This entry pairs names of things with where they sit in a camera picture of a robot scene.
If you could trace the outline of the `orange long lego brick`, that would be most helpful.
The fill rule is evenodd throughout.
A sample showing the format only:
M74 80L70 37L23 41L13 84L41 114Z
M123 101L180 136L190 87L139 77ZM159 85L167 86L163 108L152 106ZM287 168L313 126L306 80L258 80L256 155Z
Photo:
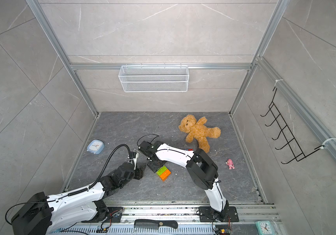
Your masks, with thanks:
M161 172L159 177L162 179L162 181L165 181L170 175L171 171L169 169L166 169L165 171Z

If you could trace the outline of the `lime green lego brick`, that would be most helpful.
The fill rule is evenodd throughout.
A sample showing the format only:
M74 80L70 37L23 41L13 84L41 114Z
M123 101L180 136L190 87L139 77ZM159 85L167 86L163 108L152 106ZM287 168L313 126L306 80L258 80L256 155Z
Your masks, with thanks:
M165 165L162 166L161 168L158 169L158 171L156 172L157 175L159 176L161 174L161 172L165 171L166 169L168 169Z

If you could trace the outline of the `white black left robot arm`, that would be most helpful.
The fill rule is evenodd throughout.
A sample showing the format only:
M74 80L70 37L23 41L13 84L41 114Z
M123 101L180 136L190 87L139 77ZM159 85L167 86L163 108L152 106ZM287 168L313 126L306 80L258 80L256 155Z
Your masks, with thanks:
M21 204L12 217L15 235L45 235L76 222L101 222L110 214L104 199L114 195L133 179L143 178L146 164L137 164L138 153L129 161L88 186L61 194L40 192Z

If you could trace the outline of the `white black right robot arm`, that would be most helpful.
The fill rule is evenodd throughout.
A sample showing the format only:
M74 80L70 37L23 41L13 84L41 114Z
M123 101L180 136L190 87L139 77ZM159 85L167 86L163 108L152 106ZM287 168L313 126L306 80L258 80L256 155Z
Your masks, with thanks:
M218 166L204 150L184 150L160 141L154 144L143 141L139 145L139 151L147 157L147 165L154 173L165 166L166 162L184 167L195 185L205 191L213 210L221 213L229 206L219 185Z

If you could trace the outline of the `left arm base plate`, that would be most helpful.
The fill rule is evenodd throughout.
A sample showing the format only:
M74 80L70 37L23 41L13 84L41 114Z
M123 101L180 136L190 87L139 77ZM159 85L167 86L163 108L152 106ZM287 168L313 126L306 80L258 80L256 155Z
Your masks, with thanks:
M91 220L92 222L98 222L98 223L103 223L103 222L120 222L124 208L123 207L108 207L107 212L98 212L95 217Z

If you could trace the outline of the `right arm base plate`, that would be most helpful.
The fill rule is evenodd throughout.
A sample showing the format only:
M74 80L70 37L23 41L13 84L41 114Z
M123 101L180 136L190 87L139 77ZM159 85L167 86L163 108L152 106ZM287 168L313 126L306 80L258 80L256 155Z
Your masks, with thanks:
M211 207L199 207L196 215L201 222L239 222L236 207L226 206L222 212L218 212Z

